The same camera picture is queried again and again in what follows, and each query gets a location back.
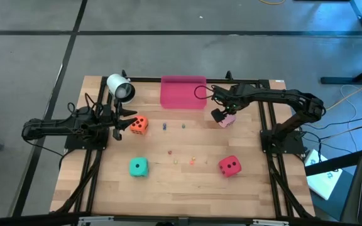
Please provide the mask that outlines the dark desk edge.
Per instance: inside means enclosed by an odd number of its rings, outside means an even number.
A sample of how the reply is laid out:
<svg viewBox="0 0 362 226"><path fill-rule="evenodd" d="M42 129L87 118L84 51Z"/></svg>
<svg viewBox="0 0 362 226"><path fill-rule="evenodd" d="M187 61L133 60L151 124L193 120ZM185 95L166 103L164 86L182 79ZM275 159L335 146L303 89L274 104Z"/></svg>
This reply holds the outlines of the dark desk edge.
<svg viewBox="0 0 362 226"><path fill-rule="evenodd" d="M305 167L307 176L317 175L328 171L334 171L349 166L354 166L362 157L362 151L340 156L338 158L329 159L320 163L312 164Z"/></svg>

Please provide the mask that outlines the black aluminium table frame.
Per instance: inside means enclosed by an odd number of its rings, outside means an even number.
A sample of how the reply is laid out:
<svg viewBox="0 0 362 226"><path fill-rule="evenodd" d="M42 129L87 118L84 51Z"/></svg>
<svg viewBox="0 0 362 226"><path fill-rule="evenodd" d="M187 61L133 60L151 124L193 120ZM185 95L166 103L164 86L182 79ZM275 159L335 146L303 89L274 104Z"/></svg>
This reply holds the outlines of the black aluminium table frame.
<svg viewBox="0 0 362 226"><path fill-rule="evenodd" d="M163 109L159 78L134 78L132 83L136 96L128 108L148 118L148 132L140 136L125 131L121 141L108 141L80 211L177 225L246 224L288 215L283 192L268 171L272 157L260 141L261 130L290 117L287 105L253 102L238 112L233 125L221 128L211 117L215 103L208 102L203 110ZM226 178L218 162L228 156L236 156L242 169ZM147 177L129 174L130 160L138 157L148 160ZM189 164L192 157L194 165Z"/></svg>

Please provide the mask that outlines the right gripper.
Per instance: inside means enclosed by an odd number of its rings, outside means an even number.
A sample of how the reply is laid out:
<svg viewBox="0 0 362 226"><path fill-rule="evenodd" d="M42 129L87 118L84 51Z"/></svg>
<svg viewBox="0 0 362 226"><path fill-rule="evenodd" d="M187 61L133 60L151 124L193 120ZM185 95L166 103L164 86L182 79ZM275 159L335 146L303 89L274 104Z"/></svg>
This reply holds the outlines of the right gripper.
<svg viewBox="0 0 362 226"><path fill-rule="evenodd" d="M212 99L218 104L224 107L223 112L220 109L214 109L211 111L211 116L216 122L225 120L226 116L224 112L237 112L242 110L239 94L237 91L242 87L241 83L232 85L228 90L218 85L212 86L213 96Z"/></svg>

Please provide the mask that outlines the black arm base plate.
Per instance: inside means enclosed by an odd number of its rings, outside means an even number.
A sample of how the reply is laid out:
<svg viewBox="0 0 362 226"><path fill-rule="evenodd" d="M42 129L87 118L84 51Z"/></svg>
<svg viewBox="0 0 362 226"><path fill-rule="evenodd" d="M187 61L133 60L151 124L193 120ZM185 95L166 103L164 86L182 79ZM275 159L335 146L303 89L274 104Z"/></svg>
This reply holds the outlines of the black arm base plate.
<svg viewBox="0 0 362 226"><path fill-rule="evenodd" d="M304 153L303 135L304 133L300 131L286 133L262 130L261 147L264 152L271 154L302 154Z"/></svg>
<svg viewBox="0 0 362 226"><path fill-rule="evenodd" d="M93 129L81 126L69 129L65 142L66 149L105 149L109 137L109 129Z"/></svg>

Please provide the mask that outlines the large red foam die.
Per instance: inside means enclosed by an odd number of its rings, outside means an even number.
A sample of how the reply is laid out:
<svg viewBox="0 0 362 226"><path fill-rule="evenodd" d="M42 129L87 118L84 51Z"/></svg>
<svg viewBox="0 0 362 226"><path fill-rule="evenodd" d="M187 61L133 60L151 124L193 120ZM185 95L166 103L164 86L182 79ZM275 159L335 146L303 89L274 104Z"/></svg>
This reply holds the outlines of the large red foam die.
<svg viewBox="0 0 362 226"><path fill-rule="evenodd" d="M236 156L228 156L218 162L220 172L226 178L238 174L242 167Z"/></svg>

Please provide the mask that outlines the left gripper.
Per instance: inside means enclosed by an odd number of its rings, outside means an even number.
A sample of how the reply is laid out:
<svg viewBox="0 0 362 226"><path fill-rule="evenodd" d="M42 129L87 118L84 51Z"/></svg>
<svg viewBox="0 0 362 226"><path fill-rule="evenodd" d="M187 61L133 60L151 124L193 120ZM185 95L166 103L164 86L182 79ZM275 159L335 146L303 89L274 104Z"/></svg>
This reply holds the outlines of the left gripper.
<svg viewBox="0 0 362 226"><path fill-rule="evenodd" d="M103 121L107 124L107 127L113 127L112 136L117 141L122 140L122 135L120 130L125 130L128 126L132 125L137 121L137 118L130 118L122 120L120 116L128 117L137 114L135 110L126 110L122 109L122 104L118 100L114 100L113 103L114 110L112 110L111 104L106 104L103 106Z"/></svg>

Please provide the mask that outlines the large teal foam die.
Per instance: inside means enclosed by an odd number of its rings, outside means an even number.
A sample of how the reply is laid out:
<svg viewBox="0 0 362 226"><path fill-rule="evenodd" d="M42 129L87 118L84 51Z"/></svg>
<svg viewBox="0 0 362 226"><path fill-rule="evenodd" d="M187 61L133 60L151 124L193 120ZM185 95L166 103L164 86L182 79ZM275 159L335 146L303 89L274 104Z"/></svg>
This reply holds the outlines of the large teal foam die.
<svg viewBox="0 0 362 226"><path fill-rule="evenodd" d="M148 160L144 157L133 158L129 162L129 174L132 177L147 177L148 170Z"/></svg>

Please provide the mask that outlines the translucent pink plastic tray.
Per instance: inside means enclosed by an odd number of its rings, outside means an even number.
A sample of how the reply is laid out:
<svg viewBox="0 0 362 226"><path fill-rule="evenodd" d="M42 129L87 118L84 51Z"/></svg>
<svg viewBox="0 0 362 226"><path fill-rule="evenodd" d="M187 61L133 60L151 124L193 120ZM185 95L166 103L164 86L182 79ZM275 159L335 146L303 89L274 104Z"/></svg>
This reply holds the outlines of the translucent pink plastic tray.
<svg viewBox="0 0 362 226"><path fill-rule="evenodd" d="M160 104L164 109L204 109L207 105L205 76L169 75L161 78Z"/></svg>

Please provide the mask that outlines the large orange foam die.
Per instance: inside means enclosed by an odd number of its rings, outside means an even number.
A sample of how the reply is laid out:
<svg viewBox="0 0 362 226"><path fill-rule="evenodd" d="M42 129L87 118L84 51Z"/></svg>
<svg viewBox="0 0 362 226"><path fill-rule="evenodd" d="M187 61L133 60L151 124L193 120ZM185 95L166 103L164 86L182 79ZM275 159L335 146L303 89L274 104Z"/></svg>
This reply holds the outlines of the large orange foam die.
<svg viewBox="0 0 362 226"><path fill-rule="evenodd" d="M137 120L130 125L129 129L134 134L145 135L148 130L149 121L145 116L136 116Z"/></svg>

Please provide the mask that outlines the white desk fan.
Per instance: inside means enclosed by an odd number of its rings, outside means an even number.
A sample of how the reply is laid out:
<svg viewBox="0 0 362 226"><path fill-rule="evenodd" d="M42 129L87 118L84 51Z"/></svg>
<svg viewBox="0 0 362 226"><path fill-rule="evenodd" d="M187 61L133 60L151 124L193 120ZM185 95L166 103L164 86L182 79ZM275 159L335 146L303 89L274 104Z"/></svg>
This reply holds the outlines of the white desk fan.
<svg viewBox="0 0 362 226"><path fill-rule="evenodd" d="M129 103L134 99L135 87L120 74L112 74L106 80L109 92L121 103Z"/></svg>

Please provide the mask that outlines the white cardboard box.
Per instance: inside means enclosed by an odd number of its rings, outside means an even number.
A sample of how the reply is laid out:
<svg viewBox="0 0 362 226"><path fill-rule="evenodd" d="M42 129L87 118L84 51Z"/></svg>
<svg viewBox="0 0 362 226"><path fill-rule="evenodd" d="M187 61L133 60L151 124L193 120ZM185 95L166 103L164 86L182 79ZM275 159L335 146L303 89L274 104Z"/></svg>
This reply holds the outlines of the white cardboard box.
<svg viewBox="0 0 362 226"><path fill-rule="evenodd" d="M310 166L319 163L319 160L323 162L327 161L327 158L325 158L323 155L321 155L319 158L318 152L313 149L308 152L304 163L305 166ZM307 176L307 183L312 191L314 191L324 200L328 200L335 186L337 185L342 172L342 169L336 169L334 171Z"/></svg>

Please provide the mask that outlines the silver frame bracket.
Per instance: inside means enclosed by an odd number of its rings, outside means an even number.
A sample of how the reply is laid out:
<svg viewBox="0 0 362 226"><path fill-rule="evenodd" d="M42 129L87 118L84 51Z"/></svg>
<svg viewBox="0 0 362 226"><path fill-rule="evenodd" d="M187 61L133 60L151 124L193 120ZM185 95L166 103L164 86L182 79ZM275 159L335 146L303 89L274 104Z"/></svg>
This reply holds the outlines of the silver frame bracket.
<svg viewBox="0 0 362 226"><path fill-rule="evenodd" d="M77 226L91 226L92 223L112 222L113 220L113 216L80 217Z"/></svg>
<svg viewBox="0 0 362 226"><path fill-rule="evenodd" d="M290 226L289 222L279 220L253 219L250 226Z"/></svg>

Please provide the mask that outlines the large pink foam die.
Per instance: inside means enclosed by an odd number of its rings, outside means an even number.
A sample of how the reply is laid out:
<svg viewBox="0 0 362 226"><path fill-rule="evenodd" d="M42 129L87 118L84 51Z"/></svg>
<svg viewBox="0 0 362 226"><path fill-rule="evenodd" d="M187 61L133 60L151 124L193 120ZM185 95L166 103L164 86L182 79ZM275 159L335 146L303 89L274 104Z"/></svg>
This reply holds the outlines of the large pink foam die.
<svg viewBox="0 0 362 226"><path fill-rule="evenodd" d="M236 116L235 115L232 115L232 114L227 114L225 116L225 118L218 122L218 124L222 127L222 128L226 128L228 126L230 126L231 124L233 124L236 120Z"/></svg>

